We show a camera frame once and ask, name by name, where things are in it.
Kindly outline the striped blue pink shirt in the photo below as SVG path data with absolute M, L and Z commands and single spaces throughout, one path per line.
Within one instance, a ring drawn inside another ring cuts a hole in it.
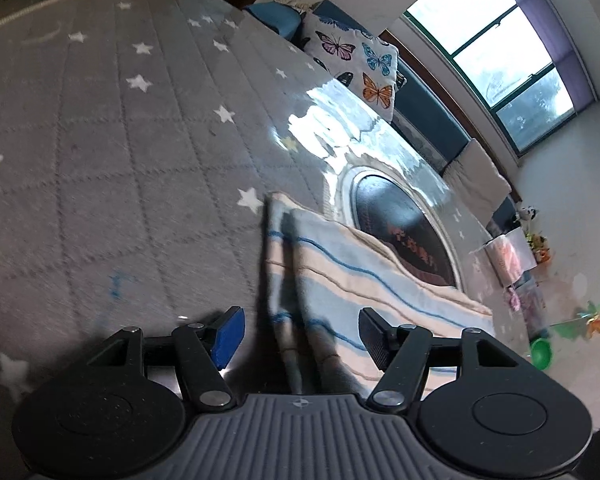
M 263 263 L 268 315 L 294 394 L 370 394 L 381 372 L 358 333 L 366 307 L 437 337 L 457 338 L 467 327 L 494 332 L 488 307 L 416 278 L 377 238 L 284 193 L 266 200 Z

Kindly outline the round black induction cooktop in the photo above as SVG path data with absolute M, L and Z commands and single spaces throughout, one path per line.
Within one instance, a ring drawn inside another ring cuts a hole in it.
M 344 222 L 380 240 L 416 278 L 464 287 L 449 235 L 416 191 L 390 174 L 357 166 L 343 174 L 339 196 Z

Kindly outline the green plastic bowl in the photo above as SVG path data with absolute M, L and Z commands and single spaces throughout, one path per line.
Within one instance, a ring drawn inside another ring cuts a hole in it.
M 546 338 L 538 337 L 530 342 L 530 360 L 538 370 L 548 370 L 553 362 L 553 348 Z

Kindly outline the orange plush toys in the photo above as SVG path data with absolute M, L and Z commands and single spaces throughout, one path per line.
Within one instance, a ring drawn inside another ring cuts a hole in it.
M 526 234 L 526 239 L 537 264 L 550 262 L 552 254 L 550 253 L 550 246 L 548 246 L 548 241 L 545 236 L 539 233 L 529 232 Z

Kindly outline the beige cushion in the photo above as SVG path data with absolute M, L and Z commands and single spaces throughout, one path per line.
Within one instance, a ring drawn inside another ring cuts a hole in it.
M 471 139 L 445 167 L 442 178 L 483 226 L 512 192 L 476 139 Z

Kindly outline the panda plush toy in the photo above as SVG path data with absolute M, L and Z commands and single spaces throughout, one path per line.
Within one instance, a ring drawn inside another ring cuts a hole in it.
M 520 223 L 528 224 L 538 215 L 538 211 L 531 206 L 520 206 L 517 208 L 517 218 Z

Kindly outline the colourful pinwheel toy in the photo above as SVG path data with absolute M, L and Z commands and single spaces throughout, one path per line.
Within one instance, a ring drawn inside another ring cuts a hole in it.
M 600 304 L 589 301 L 585 308 L 574 310 L 572 318 L 552 324 L 552 330 L 562 338 L 575 341 L 579 338 L 591 339 L 600 334 Z

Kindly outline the blue sofa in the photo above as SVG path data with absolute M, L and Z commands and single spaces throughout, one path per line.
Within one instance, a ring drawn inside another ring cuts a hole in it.
M 333 18 L 369 34 L 361 24 L 328 0 L 304 10 L 275 1 L 255 3 L 247 6 L 246 11 L 302 51 L 302 21 L 309 12 Z M 471 139 L 476 138 L 468 134 L 452 110 L 439 99 L 426 81 L 404 62 L 399 49 L 398 51 L 398 90 L 393 118 L 389 124 L 442 177 L 445 167 L 463 151 Z M 486 227 L 492 234 L 498 235 L 517 229 L 518 226 L 515 203 L 509 193 Z

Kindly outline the grey star table cover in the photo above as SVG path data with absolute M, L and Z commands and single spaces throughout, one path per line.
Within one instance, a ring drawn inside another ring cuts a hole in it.
M 351 222 L 386 178 L 425 209 L 450 273 L 528 350 L 488 232 L 390 125 L 222 0 L 47 0 L 0 21 L 0 479 L 26 475 L 16 405 L 102 340 L 230 306 L 227 380 L 285 393 L 265 307 L 265 197 Z

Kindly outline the butterfly print cushion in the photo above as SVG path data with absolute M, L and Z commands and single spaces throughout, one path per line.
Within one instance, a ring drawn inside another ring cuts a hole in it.
M 343 22 L 307 13 L 303 51 L 319 66 L 391 122 L 398 90 L 399 51 L 392 44 Z

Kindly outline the green framed window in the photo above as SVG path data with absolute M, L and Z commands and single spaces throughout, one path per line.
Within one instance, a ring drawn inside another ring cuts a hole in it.
M 405 16 L 460 73 L 518 155 L 596 100 L 548 0 L 417 0 Z

